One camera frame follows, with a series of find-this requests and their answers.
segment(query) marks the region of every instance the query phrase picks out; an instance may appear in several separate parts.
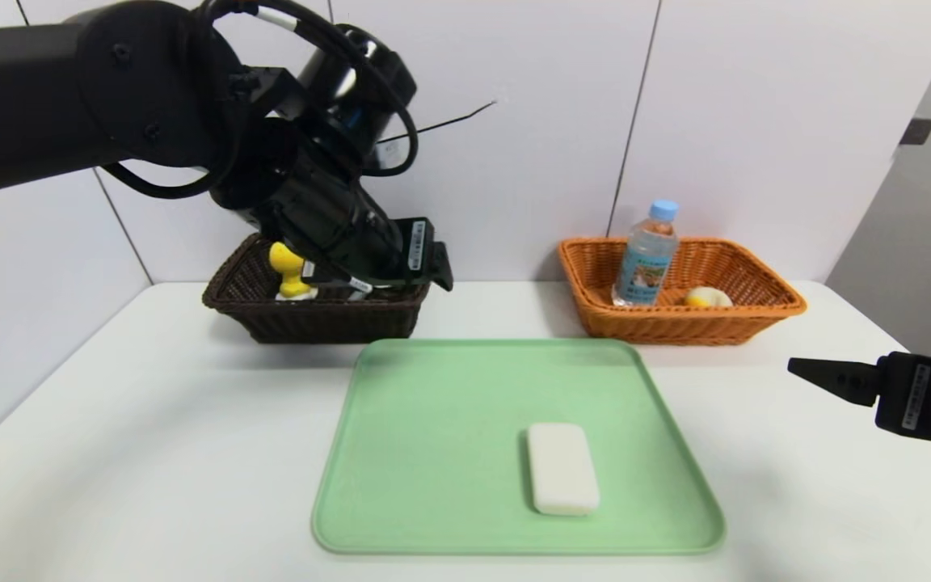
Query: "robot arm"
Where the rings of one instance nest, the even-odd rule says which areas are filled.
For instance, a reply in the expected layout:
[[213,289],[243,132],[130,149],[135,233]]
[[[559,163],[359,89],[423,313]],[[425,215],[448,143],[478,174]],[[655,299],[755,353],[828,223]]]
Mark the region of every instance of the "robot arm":
[[[294,16],[295,32],[318,48],[300,78],[244,66],[212,26],[259,11]],[[0,188],[101,166],[155,198],[210,191],[339,279],[450,290],[429,220],[391,220],[360,184],[414,161],[406,106],[415,89],[377,38],[289,0],[206,0],[194,11],[136,0],[60,25],[0,29]],[[373,147],[392,115],[410,151],[380,168]],[[132,158],[207,172],[160,187],[121,165]]]
[[893,352],[876,365],[790,358],[788,371],[853,404],[875,406],[875,426],[931,440],[931,357]]

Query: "yellow toy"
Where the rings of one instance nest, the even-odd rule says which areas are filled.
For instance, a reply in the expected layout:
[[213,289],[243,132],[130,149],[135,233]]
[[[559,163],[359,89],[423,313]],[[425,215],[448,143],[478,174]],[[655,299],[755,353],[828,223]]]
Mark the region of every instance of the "yellow toy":
[[304,268],[304,259],[295,255],[285,244],[274,242],[268,252],[271,268],[282,275],[282,284],[278,287],[276,299],[314,299],[318,289],[300,280],[300,269]]

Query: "white table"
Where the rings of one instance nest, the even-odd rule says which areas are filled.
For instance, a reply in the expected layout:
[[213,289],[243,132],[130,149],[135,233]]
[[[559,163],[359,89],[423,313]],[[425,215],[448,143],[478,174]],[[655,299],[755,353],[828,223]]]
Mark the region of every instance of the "white table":
[[[725,515],[666,559],[337,556],[310,512],[360,347],[258,346],[158,285],[0,427],[0,582],[931,580],[931,443],[786,372],[900,346],[832,291],[745,346],[643,347]],[[435,290],[418,338],[582,335],[562,284]]]

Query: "wicker basket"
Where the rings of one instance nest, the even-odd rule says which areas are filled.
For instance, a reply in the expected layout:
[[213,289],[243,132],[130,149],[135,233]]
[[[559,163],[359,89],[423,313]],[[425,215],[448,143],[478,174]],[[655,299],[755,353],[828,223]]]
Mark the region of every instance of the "wicker basket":
[[204,305],[262,344],[366,344],[411,335],[428,285],[377,289],[358,302],[346,301],[348,289],[321,289],[313,301],[275,301],[281,276],[268,264],[270,247],[257,234],[244,240],[207,284]]
[[[589,335],[633,344],[735,345],[807,309],[804,299],[753,253],[717,238],[683,238],[656,305],[618,308],[610,290],[626,247],[624,238],[574,238],[558,246]],[[734,308],[684,306],[688,291],[701,286],[724,291]]]

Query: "yellow and white object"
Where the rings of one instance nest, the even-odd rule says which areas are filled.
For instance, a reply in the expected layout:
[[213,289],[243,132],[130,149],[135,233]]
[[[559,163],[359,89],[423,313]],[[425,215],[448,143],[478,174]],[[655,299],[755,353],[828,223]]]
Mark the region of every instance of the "yellow and white object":
[[690,308],[731,308],[735,303],[731,302],[727,293],[716,287],[696,287],[688,291],[685,305]]
[[282,275],[282,283],[278,287],[278,294],[275,295],[278,301],[296,302],[318,296],[318,289],[300,280],[300,269],[304,266],[304,259],[290,251],[285,244],[272,244],[268,252],[268,262],[271,268]]
[[598,509],[598,480],[583,428],[569,423],[532,424],[527,452],[533,507],[551,516],[587,516]]

